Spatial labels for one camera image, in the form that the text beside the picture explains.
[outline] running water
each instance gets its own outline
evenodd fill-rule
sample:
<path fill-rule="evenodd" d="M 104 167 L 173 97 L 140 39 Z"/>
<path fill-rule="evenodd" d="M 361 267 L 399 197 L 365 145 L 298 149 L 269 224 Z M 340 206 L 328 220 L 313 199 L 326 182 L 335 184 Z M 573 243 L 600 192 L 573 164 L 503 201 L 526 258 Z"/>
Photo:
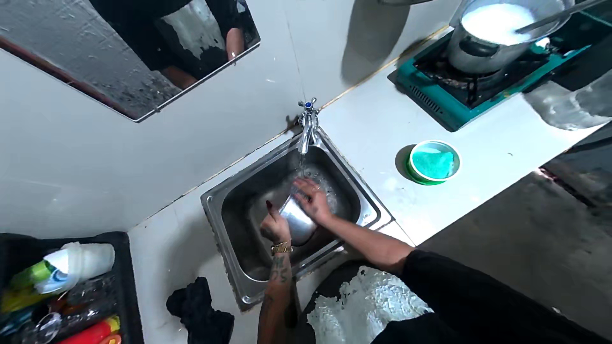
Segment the running water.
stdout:
<path fill-rule="evenodd" d="M 299 163 L 297 166 L 297 175 L 305 178 L 306 175 L 304 174 L 304 156 L 305 154 L 298 154 L 299 155 Z"/>

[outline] wall-mounted mirror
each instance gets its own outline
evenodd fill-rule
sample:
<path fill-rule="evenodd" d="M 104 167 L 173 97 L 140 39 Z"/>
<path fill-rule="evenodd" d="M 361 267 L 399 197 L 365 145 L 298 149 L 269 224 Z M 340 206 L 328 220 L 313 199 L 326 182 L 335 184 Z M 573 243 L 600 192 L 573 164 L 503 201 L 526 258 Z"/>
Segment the wall-mounted mirror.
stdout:
<path fill-rule="evenodd" d="M 259 45 L 245 0 L 0 0 L 0 35 L 133 121 Z"/>

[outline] pot with white liquid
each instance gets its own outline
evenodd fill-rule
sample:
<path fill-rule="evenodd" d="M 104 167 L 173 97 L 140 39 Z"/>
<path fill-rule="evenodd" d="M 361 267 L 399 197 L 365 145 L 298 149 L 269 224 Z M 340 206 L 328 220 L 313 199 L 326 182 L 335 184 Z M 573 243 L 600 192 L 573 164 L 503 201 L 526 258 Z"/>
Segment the pot with white liquid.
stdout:
<path fill-rule="evenodd" d="M 450 39 L 449 62 L 469 74 L 496 72 L 531 45 L 558 30 L 569 16 L 526 34 L 516 29 L 575 4 L 575 0 L 475 0 L 464 10 Z"/>

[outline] person's left hand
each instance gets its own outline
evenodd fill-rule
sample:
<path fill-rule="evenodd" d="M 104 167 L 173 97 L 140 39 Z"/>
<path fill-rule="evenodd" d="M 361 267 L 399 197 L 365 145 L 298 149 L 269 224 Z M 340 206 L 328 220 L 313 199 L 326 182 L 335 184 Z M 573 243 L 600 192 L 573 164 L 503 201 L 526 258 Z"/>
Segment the person's left hand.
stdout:
<path fill-rule="evenodd" d="M 261 235 L 272 241 L 274 245 L 278 245 L 281 242 L 291 245 L 289 223 L 278 213 L 278 210 L 272 206 L 270 201 L 266 201 L 266 206 L 268 208 L 268 215 L 261 222 Z"/>

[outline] white countertop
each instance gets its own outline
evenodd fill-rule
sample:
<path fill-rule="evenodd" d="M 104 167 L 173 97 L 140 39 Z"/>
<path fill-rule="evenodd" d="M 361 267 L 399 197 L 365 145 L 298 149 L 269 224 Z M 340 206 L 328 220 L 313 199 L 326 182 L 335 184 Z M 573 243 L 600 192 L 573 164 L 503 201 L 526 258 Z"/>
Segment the white countertop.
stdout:
<path fill-rule="evenodd" d="M 497 193 L 597 130 L 550 127 L 521 95 L 450 133 L 387 79 L 390 66 L 322 110 L 319 121 L 332 143 L 397 220 L 381 231 L 419 245 Z M 235 317 L 232 344 L 254 343 L 260 305 L 241 313 L 200 196 L 292 137 L 284 133 L 194 188 L 129 231 L 138 306 L 147 344 L 184 344 L 186 331 L 165 307 L 168 296 L 193 282 L 209 281 L 212 306 Z M 424 186 L 403 177 L 396 159 L 423 140 L 453 144 L 463 167 L 453 180 Z M 304 306 L 339 256 L 297 283 Z"/>
<path fill-rule="evenodd" d="M 396 69 L 387 67 L 330 104 L 319 121 L 416 245 L 599 129 L 551 127 L 517 94 L 451 133 L 396 90 L 387 79 Z M 424 140 L 459 150 L 463 166 L 455 178 L 425 186 L 400 174 L 400 150 Z"/>

